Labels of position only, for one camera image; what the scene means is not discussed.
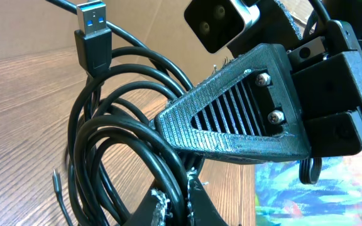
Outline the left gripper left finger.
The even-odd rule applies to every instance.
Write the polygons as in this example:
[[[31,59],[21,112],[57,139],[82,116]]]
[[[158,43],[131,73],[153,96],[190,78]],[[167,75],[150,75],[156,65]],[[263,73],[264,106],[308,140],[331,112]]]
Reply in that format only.
[[[157,188],[149,189],[139,207],[127,220],[127,226],[166,226],[170,199]]]

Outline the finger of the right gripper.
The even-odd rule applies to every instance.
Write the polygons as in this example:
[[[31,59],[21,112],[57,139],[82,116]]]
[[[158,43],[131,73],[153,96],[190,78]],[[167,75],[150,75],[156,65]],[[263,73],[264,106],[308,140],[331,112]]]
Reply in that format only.
[[[229,62],[155,117],[174,150],[236,164],[296,161],[311,147],[279,44]]]

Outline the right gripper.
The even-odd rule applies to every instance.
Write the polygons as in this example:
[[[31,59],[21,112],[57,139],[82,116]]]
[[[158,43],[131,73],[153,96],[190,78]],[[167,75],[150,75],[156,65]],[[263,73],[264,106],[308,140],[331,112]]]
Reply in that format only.
[[[277,0],[256,1],[257,21],[227,48],[233,57],[261,43],[285,49],[302,40],[288,9]],[[324,29],[288,53],[292,80],[312,157],[350,156],[362,151],[362,50],[351,25],[329,20]]]

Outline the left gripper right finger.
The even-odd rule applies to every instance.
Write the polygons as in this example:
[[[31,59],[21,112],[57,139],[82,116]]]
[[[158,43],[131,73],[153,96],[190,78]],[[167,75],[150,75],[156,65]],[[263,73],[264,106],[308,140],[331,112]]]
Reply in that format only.
[[[192,168],[187,172],[188,225],[193,226],[227,226],[215,206],[211,202],[202,183],[198,179],[197,170]]]

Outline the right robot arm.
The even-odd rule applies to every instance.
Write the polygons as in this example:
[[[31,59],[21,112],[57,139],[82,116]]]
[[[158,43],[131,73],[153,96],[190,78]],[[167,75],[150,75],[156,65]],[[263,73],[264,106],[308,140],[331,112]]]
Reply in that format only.
[[[177,151],[239,164],[362,151],[362,1],[313,1],[302,36],[279,1],[192,1],[184,18],[232,60],[155,117]]]

